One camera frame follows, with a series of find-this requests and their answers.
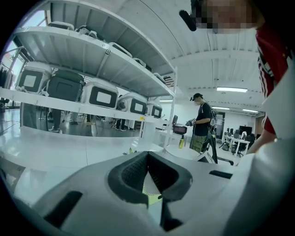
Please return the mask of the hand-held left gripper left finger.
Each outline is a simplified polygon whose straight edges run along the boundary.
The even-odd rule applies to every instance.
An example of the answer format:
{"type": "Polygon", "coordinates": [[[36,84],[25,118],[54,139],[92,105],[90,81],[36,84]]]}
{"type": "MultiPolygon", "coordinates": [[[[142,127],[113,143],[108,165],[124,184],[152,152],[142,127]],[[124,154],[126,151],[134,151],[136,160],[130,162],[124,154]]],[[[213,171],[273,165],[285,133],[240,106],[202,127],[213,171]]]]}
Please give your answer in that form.
{"type": "Polygon", "coordinates": [[[48,190],[33,209],[55,236],[160,236],[142,192],[147,161],[148,153],[139,152],[86,166],[48,190]]]}

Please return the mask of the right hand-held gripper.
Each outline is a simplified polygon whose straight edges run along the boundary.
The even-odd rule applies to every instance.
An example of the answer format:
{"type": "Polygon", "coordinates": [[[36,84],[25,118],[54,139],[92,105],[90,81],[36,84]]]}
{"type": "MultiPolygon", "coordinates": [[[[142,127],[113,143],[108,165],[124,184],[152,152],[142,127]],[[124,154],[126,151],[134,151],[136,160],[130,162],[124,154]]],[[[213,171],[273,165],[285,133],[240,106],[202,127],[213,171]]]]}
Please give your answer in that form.
{"type": "Polygon", "coordinates": [[[262,106],[277,138],[295,138],[295,61],[262,106]]]}

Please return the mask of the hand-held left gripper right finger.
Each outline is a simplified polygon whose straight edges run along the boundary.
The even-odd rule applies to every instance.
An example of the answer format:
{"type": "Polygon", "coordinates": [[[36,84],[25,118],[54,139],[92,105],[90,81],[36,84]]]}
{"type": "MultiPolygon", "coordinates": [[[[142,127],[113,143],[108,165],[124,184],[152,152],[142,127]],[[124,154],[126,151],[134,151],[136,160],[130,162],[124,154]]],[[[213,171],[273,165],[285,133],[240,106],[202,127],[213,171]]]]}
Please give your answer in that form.
{"type": "Polygon", "coordinates": [[[242,236],[245,234],[245,166],[226,166],[147,155],[163,196],[161,226],[148,236],[242,236]]]}

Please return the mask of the person's right forearm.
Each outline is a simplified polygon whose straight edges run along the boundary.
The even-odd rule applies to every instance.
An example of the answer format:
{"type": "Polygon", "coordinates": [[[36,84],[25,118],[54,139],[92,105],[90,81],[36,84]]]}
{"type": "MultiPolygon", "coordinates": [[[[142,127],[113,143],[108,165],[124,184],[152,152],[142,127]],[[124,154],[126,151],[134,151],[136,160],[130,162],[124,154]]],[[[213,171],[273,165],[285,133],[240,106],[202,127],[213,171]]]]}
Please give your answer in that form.
{"type": "Polygon", "coordinates": [[[261,136],[254,142],[251,148],[247,151],[247,154],[257,152],[263,145],[275,141],[277,136],[267,130],[263,130],[261,136]]]}

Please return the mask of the white office desk with monitors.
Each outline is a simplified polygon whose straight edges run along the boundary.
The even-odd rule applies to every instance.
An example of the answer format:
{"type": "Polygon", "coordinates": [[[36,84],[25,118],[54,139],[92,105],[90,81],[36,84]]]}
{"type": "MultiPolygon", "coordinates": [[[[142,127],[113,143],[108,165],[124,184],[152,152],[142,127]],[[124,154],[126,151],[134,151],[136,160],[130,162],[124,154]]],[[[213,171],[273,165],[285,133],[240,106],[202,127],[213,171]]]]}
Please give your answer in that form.
{"type": "Polygon", "coordinates": [[[227,129],[224,134],[224,142],[219,147],[224,151],[230,151],[234,156],[244,156],[256,140],[252,133],[252,127],[240,126],[239,129],[227,129]]]}

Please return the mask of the round white side table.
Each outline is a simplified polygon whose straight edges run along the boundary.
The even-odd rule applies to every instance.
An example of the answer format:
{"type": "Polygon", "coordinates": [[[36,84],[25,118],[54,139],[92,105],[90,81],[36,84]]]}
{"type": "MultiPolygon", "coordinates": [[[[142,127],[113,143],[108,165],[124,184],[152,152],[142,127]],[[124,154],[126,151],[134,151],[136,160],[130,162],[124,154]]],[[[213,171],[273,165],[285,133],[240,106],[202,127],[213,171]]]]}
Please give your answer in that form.
{"type": "Polygon", "coordinates": [[[179,148],[178,145],[168,145],[165,147],[165,151],[178,158],[212,163],[207,153],[199,154],[197,151],[187,147],[179,148]]]}

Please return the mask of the red jersey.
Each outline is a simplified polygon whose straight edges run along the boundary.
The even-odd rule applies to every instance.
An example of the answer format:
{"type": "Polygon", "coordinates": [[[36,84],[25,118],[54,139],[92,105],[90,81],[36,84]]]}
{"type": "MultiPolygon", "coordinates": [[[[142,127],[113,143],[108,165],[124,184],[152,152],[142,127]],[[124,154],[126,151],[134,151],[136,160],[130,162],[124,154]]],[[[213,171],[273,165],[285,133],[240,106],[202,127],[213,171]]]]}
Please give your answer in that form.
{"type": "Polygon", "coordinates": [[[289,48],[269,23],[256,30],[258,68],[262,93],[266,99],[288,69],[289,48]]]}

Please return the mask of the dark red pot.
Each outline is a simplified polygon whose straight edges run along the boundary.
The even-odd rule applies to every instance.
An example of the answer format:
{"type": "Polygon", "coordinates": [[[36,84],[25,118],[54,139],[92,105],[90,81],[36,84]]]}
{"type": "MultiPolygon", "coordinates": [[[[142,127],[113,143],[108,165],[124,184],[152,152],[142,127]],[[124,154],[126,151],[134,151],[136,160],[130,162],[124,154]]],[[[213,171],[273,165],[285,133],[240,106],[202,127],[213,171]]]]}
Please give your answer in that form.
{"type": "Polygon", "coordinates": [[[172,120],[172,131],[178,135],[185,135],[187,133],[187,127],[177,124],[178,116],[174,115],[172,120]]]}

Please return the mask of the dark green box appliance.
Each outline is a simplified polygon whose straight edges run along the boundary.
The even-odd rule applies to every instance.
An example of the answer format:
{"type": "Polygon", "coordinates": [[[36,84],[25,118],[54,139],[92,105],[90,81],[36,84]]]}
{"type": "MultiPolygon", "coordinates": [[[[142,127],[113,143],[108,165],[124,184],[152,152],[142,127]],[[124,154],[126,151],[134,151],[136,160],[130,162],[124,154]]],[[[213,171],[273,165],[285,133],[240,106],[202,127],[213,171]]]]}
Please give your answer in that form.
{"type": "Polygon", "coordinates": [[[77,102],[83,92],[84,79],[72,71],[58,69],[46,83],[43,94],[52,98],[77,102]]]}

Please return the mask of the clothes rack with garments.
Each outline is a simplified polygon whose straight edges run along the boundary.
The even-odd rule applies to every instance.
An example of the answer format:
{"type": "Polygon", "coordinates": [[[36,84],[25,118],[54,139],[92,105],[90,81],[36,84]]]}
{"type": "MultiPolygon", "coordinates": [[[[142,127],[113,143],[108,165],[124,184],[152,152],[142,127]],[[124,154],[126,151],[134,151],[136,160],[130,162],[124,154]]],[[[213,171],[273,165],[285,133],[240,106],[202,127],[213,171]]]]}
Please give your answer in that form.
{"type": "Polygon", "coordinates": [[[4,89],[11,89],[13,76],[13,70],[9,69],[3,63],[0,63],[0,87],[4,89]]]}

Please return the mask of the white metal shelving unit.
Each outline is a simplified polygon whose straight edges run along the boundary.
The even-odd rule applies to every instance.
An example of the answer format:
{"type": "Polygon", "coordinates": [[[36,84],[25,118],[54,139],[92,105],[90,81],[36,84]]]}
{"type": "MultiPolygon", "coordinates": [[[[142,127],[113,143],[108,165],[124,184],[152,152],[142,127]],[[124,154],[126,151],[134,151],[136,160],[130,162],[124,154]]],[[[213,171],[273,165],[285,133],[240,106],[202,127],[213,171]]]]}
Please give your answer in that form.
{"type": "Polygon", "coordinates": [[[176,74],[164,54],[134,25],[119,15],[80,0],[47,0],[50,13],[59,19],[85,23],[105,37],[105,41],[54,27],[18,28],[18,39],[36,62],[72,71],[87,77],[100,77],[122,89],[147,98],[174,96],[156,73],[176,74]]]}

